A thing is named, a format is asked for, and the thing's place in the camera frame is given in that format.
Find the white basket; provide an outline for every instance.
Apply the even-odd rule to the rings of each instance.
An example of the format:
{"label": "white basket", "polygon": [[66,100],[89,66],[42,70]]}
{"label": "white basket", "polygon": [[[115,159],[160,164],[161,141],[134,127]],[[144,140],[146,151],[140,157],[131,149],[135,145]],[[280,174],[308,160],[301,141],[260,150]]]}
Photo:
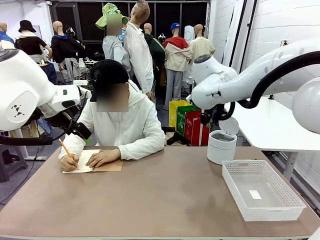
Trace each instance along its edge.
{"label": "white basket", "polygon": [[247,222],[294,221],[306,207],[265,160],[223,161],[222,175]]}

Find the person's right hand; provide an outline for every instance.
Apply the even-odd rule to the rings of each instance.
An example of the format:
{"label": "person's right hand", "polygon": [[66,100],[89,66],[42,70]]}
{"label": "person's right hand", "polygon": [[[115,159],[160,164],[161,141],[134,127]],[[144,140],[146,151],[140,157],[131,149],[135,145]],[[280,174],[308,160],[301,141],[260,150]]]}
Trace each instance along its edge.
{"label": "person's right hand", "polygon": [[146,93],[146,96],[148,97],[148,99],[150,99],[151,101],[154,100],[154,94],[150,91],[148,93]]}
{"label": "person's right hand", "polygon": [[65,172],[70,172],[78,167],[79,156],[75,154],[71,154],[71,157],[65,155],[60,160],[60,169]]}

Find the white robotic arm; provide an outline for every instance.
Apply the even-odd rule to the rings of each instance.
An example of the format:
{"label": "white robotic arm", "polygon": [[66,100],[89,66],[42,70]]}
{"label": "white robotic arm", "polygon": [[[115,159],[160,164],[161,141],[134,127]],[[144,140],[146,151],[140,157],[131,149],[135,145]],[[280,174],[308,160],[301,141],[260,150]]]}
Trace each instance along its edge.
{"label": "white robotic arm", "polygon": [[[11,131],[22,127],[35,113],[53,127],[64,130],[78,113],[76,105],[90,98],[91,92],[76,85],[53,85],[45,72],[23,51],[0,51],[0,130]],[[72,131],[83,139],[91,132],[73,123]]]}
{"label": "white robotic arm", "polygon": [[[229,102],[254,108],[262,95],[298,90],[292,108],[296,120],[306,129],[320,133],[320,124],[315,122],[320,114],[315,110],[320,107],[320,81],[317,78],[320,71],[311,66],[303,68],[319,63],[320,38],[277,48],[239,75],[232,68],[218,63],[213,56],[200,56],[193,63],[196,87],[192,90],[191,98],[203,110]],[[295,71],[294,77],[288,74],[292,71]]]}

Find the black jacket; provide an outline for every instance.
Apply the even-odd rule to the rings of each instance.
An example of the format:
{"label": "black jacket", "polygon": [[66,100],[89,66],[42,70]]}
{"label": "black jacket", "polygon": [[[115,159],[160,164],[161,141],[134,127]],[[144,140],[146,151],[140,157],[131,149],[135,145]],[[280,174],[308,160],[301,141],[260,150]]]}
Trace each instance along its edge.
{"label": "black jacket", "polygon": [[66,58],[78,59],[76,53],[81,56],[85,51],[80,43],[69,36],[66,38],[53,36],[51,39],[51,48],[52,58],[57,63],[62,63]]}
{"label": "black jacket", "polygon": [[166,59],[166,51],[164,47],[151,34],[145,33],[144,39],[149,46],[149,50],[155,66],[159,68],[162,64],[165,63]]}

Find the black bucket hat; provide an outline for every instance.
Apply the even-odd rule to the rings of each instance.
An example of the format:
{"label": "black bucket hat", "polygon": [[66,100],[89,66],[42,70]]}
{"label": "black bucket hat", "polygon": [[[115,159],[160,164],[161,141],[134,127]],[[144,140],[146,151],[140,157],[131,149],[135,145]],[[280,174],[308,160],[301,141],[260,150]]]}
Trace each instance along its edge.
{"label": "black bucket hat", "polygon": [[32,23],[28,20],[22,20],[20,21],[20,29],[18,30],[19,33],[21,33],[21,31],[25,31],[28,30],[30,32],[35,33],[36,30],[32,27]]}
{"label": "black bucket hat", "polygon": [[90,102],[96,102],[97,96],[111,97],[118,84],[129,81],[129,75],[125,67],[118,61],[112,59],[102,60],[90,71],[93,80],[93,92]]}

